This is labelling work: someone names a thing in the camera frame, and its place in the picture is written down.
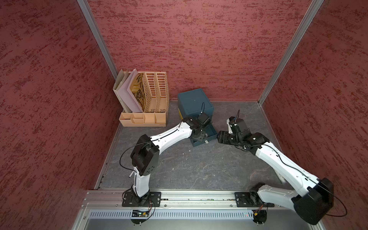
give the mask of wire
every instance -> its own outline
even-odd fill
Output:
[[[238,113],[236,114],[236,117],[235,117],[235,121],[234,121],[234,123],[236,122],[236,119],[238,119],[238,118],[239,118],[239,114],[240,114],[240,110],[238,110]]]
[[[137,175],[134,175],[134,183],[135,184],[137,184]],[[138,193],[137,193],[137,186],[135,187],[135,194],[138,196]]]
[[[124,167],[124,166],[121,164],[121,158],[123,157],[124,153],[126,153],[129,149],[131,149],[131,148],[133,148],[133,147],[135,147],[135,146],[137,146],[137,145],[142,145],[142,144],[150,143],[151,141],[158,141],[159,139],[162,139],[162,138],[164,138],[164,137],[167,137],[167,136],[169,136],[170,134],[173,134],[174,132],[176,132],[176,131],[179,129],[179,127],[178,127],[176,130],[174,130],[173,132],[171,132],[171,133],[169,133],[169,134],[167,134],[167,135],[165,135],[165,136],[163,136],[163,137],[160,137],[160,138],[158,138],[158,139],[156,139],[156,140],[150,140],[150,141],[146,141],[146,142],[142,142],[142,143],[139,143],[139,144],[136,144],[136,145],[130,146],[130,147],[129,147],[129,148],[127,148],[127,149],[122,153],[122,155],[120,156],[120,160],[119,160],[119,164],[120,164],[120,166],[121,166],[121,167],[123,167],[123,168],[125,168],[125,169],[128,169],[128,170],[130,170],[130,171],[134,171],[134,169],[129,169],[129,168],[127,168],[127,167]]]
[[[324,187],[320,186],[321,188],[323,188],[324,190],[326,190],[328,193],[330,193],[331,195],[333,195],[336,199],[338,199],[340,201],[340,203],[344,206],[344,209],[345,209],[345,214],[344,215],[330,215],[330,214],[326,214],[326,216],[333,216],[333,217],[344,217],[347,215],[347,208],[345,206],[345,204],[337,197],[335,196],[333,193],[331,193],[330,191],[328,191],[327,189],[325,189]]]
[[[262,210],[262,208],[263,208],[263,204],[259,207],[259,209],[257,209],[256,211],[253,211],[253,213],[256,213],[256,212],[261,211],[261,210]]]
[[[127,190],[125,190],[125,191],[123,192],[123,194],[121,195],[121,199],[123,200],[123,201],[121,202],[121,206],[123,206],[123,202],[124,202],[124,194],[125,194],[127,191],[129,191],[129,190],[131,190],[131,188],[128,188]]]
[[[243,152],[247,152],[247,150],[244,150],[244,149],[238,148],[238,146],[236,146],[236,145],[235,145],[235,148],[240,149],[240,150],[242,150]]]
[[[149,211],[151,211],[151,210],[152,210],[152,202],[151,202],[151,207],[147,206],[147,208],[149,209]]]
[[[335,194],[333,194],[332,192],[330,192],[330,191],[328,191],[327,189],[325,189],[324,187],[322,187],[321,185],[319,185],[318,183],[316,183],[316,182],[314,182],[313,180],[311,180],[309,177],[307,177],[302,171],[300,171],[299,169],[296,169],[296,168],[294,168],[293,166],[290,166],[290,165],[288,165],[288,164],[285,164],[283,161],[282,161],[282,159],[281,159],[281,157],[280,157],[280,154],[274,149],[274,148],[272,148],[271,146],[269,146],[269,145],[265,145],[265,146],[267,146],[267,147],[270,147],[273,151],[275,151],[276,152],[276,154],[277,154],[277,156],[280,158],[280,160],[281,160],[281,162],[284,164],[284,165],[286,165],[286,166],[288,166],[288,167],[290,167],[290,168],[293,168],[293,169],[295,169],[295,170],[297,170],[297,171],[299,171],[303,176],[305,176],[308,180],[310,180],[311,182],[313,182],[314,184],[316,184],[316,185],[318,185],[318,186],[320,186],[322,189],[324,189],[326,192],[328,192],[329,194],[331,194],[331,195],[333,195],[338,201],[340,201],[340,203],[344,206],[344,209],[345,209],[345,214],[343,214],[343,215],[330,215],[330,214],[326,214],[327,216],[332,216],[332,217],[344,217],[344,216],[346,216],[347,215],[347,208],[346,208],[346,206],[345,206],[345,204],[337,197],[337,196],[335,196]]]
[[[151,198],[149,198],[149,201],[151,202],[151,208],[152,208],[152,204],[153,204],[153,206],[155,207],[154,209],[153,209],[153,213],[152,213],[152,215],[150,215],[145,221],[147,221],[149,218],[151,218],[151,216],[153,216],[154,215],[154,213],[155,213],[155,210],[156,210],[156,204],[151,200]]]
[[[205,103],[202,102],[202,106],[201,106],[201,113],[203,113],[205,111]]]
[[[178,126],[178,130],[179,130],[179,128],[180,128],[181,123],[183,122],[183,120],[184,120],[184,118],[181,120],[181,122],[180,122],[180,124],[179,124],[179,126]]]
[[[149,142],[151,142],[151,141],[147,141],[147,142],[139,143],[139,144],[136,144],[136,145],[133,145],[133,146],[130,146],[129,148],[127,148],[127,149],[122,153],[122,155],[120,156],[120,160],[119,160],[119,164],[120,164],[120,166],[121,166],[121,167],[123,167],[123,168],[125,168],[125,169],[131,170],[131,171],[134,171],[134,169],[129,169],[129,168],[124,167],[124,166],[121,164],[121,158],[123,157],[124,153],[125,153],[125,152],[127,152],[129,149],[131,149],[131,148],[133,148],[133,147],[135,147],[135,146],[137,146],[137,145],[141,145],[141,144],[145,144],[145,143],[149,143]]]

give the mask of vented metal panel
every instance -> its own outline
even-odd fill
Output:
[[[132,210],[93,209],[90,219],[140,219],[131,217]],[[151,219],[216,219],[216,220],[253,220],[253,213],[249,210],[196,210],[196,209],[156,209]]]

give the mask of black mounting plate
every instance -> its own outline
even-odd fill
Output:
[[[149,192],[148,197],[144,197],[146,200],[151,200],[155,203],[152,205],[153,207],[159,207],[161,203],[161,192]],[[144,207],[148,206],[146,200],[139,199],[137,195],[132,191],[127,191],[124,193],[123,202],[121,204],[122,207]]]
[[[238,208],[259,208],[259,206],[251,205],[250,195],[251,195],[250,192],[236,192],[235,193],[236,206]],[[264,203],[263,207],[265,207],[265,205],[268,205],[269,208],[275,207],[275,205],[272,203],[268,204]]]

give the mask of black cable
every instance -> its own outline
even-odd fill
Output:
[[[205,103],[202,102],[202,106],[201,106],[201,113],[203,113],[205,111]]]
[[[167,135],[165,135],[165,136],[163,136],[163,137],[160,137],[160,138],[158,138],[158,139],[156,139],[156,140],[153,140],[153,141],[158,141],[159,139],[162,139],[162,138],[164,138],[164,137],[167,137],[168,135],[173,134],[174,132],[176,132],[178,129],[174,130],[173,132],[171,132],[171,133],[169,133],[169,134],[167,134]],[[131,149],[131,148],[133,148],[133,147],[135,147],[135,146],[137,146],[137,145],[141,145],[141,144],[145,144],[145,143],[150,143],[151,141],[142,142],[142,143],[139,143],[139,144],[136,144],[136,145],[133,145],[133,146],[130,146],[129,148],[127,148],[127,149],[122,153],[122,155],[120,156],[120,160],[119,160],[119,164],[120,164],[120,166],[121,166],[121,167],[123,167],[123,168],[125,168],[125,169],[128,169],[128,170],[130,170],[130,171],[134,171],[134,169],[129,169],[129,168],[127,168],[127,167],[124,167],[124,166],[121,164],[121,158],[123,157],[124,153],[126,153],[129,149]]]
[[[316,184],[316,185],[318,185],[318,186],[320,186],[318,183],[316,183],[316,182],[314,182],[314,181],[312,181],[309,177],[307,177],[302,171],[300,171],[299,169],[296,169],[296,168],[294,168],[293,166],[290,166],[290,165],[288,165],[288,164],[285,164],[283,161],[282,161],[282,159],[281,159],[281,157],[280,157],[280,154],[274,149],[274,148],[272,148],[271,146],[269,146],[269,145],[265,145],[265,146],[267,146],[267,147],[270,147],[274,152],[276,152],[276,154],[277,154],[277,156],[280,158],[280,160],[281,160],[281,162],[284,164],[284,165],[286,165],[286,166],[288,166],[288,167],[290,167],[290,168],[293,168],[293,169],[295,169],[295,170],[297,170],[297,171],[299,171],[304,177],[306,177],[308,180],[310,180],[311,182],[313,182],[314,184]],[[343,215],[330,215],[330,214],[326,214],[327,216],[333,216],[333,217],[344,217],[344,216],[346,216],[347,215],[347,208],[346,208],[346,206],[345,206],[345,204],[337,197],[337,196],[335,196],[332,192],[330,192],[330,191],[328,191],[327,189],[325,189],[324,187],[322,187],[322,186],[320,186],[322,189],[324,189],[326,192],[328,192],[329,194],[331,194],[331,195],[333,195],[338,201],[340,201],[340,203],[344,206],[344,209],[345,209],[345,214],[343,214]]]
[[[134,175],[134,183],[135,184],[137,184],[137,176],[136,175]],[[138,196],[138,193],[137,193],[137,186],[135,187],[135,194]],[[145,205],[146,203],[144,203],[144,204],[141,204],[141,202],[142,201],[140,201],[139,202],[139,206],[142,206],[142,205]]]
[[[238,113],[236,114],[236,117],[235,117],[235,121],[234,121],[234,123],[236,122],[236,119],[238,119],[238,118],[239,118],[239,114],[240,114],[240,109],[238,110]]]
[[[129,148],[127,148],[127,149],[122,153],[122,155],[120,156],[120,160],[119,160],[119,164],[120,164],[120,166],[121,166],[121,167],[123,167],[123,168],[125,168],[125,169],[128,169],[128,168],[126,168],[126,167],[124,167],[124,166],[122,166],[122,165],[121,165],[121,158],[123,157],[123,155],[124,155],[124,153],[125,153],[125,152],[127,152],[129,149],[131,149],[131,148],[133,148],[133,147],[135,147],[135,146],[137,146],[137,145],[141,145],[141,144],[145,144],[145,143],[149,143],[149,142],[150,142],[150,141],[143,142],[143,143],[139,143],[139,144],[136,144],[136,145],[133,145],[133,146],[130,146]]]
[[[247,152],[247,150],[244,150],[244,149],[238,148],[238,146],[236,146],[236,145],[235,145],[235,148],[240,149],[240,150],[242,150],[243,152]]]
[[[124,201],[124,194],[127,192],[127,191],[129,191],[131,188],[128,188],[127,190],[125,190],[124,192],[123,192],[123,194],[121,195],[121,199]]]
[[[149,198],[149,200],[151,201],[151,204],[153,204],[153,206],[154,206],[154,208],[153,208],[153,212],[152,212],[152,215],[150,215],[146,220],[145,220],[145,222],[149,219],[149,218],[151,218],[151,216],[153,216],[154,215],[154,213],[155,213],[155,210],[156,210],[156,204]]]
[[[320,186],[319,184],[317,184],[316,182],[312,181],[311,179],[309,179],[311,182],[315,183],[316,185]],[[345,204],[337,197],[335,196],[333,193],[331,193],[330,191],[328,191],[327,189],[325,189],[324,187],[320,186],[321,188],[323,188],[324,190],[326,190],[328,193],[330,193],[331,195],[333,195],[336,199],[338,199],[340,201],[340,203],[344,206],[345,209],[345,214],[344,215],[330,215],[330,214],[326,214],[326,216],[333,216],[333,217],[344,217],[347,215],[347,208],[345,206]]]

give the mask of aluminum frame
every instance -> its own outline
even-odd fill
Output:
[[[270,93],[272,87],[276,83],[277,79],[279,78],[282,70],[284,69],[285,65],[289,61],[290,57],[294,53],[294,50],[298,46],[299,42],[301,41],[302,37],[304,36],[305,32],[307,31],[309,25],[311,24],[314,16],[318,12],[319,8],[321,7],[324,0],[313,0],[310,6],[308,7],[303,19],[301,20],[297,30],[295,31],[295,34],[293,38],[291,39],[288,47],[286,48],[286,51],[284,55],[282,56],[279,65],[276,67],[274,73],[272,74],[268,84],[266,85],[266,88],[263,90],[258,103],[262,105],[268,94]]]
[[[109,167],[111,158],[113,157],[113,153],[114,153],[114,150],[116,148],[117,142],[119,141],[119,136],[120,136],[120,133],[121,133],[122,130],[123,130],[123,126],[119,122],[118,128],[117,128],[117,130],[115,132],[114,139],[113,139],[113,141],[112,141],[112,143],[110,145],[109,151],[107,152],[107,155],[106,155],[106,158],[105,158],[105,162],[102,165],[102,169],[100,171],[100,174],[99,174],[99,176],[97,178],[95,187],[93,189],[99,189],[100,188],[100,184],[103,182],[103,177],[107,173],[107,169]]]
[[[118,72],[117,72],[114,60],[111,57],[109,49],[106,46],[105,40],[103,39],[102,34],[97,26],[97,23],[95,21],[95,18],[93,17],[91,8],[89,7],[87,0],[77,0],[77,2],[83,12],[84,17],[87,20],[87,23],[93,33],[93,36],[96,39],[98,46],[100,47],[100,50],[106,60],[107,65],[110,68],[110,71],[114,79],[116,79]]]
[[[90,213],[96,210],[126,210],[132,207],[121,207],[122,193],[126,189],[102,189],[89,190],[83,200],[83,204],[75,220],[72,230],[83,230],[87,224]],[[190,210],[228,210],[234,212],[244,212],[254,208],[238,208],[235,201],[235,192],[230,190],[152,190],[160,191],[161,204],[156,210],[173,210],[185,212]],[[269,208],[274,210],[285,210],[281,206]],[[323,223],[312,226],[312,230],[325,230]]]

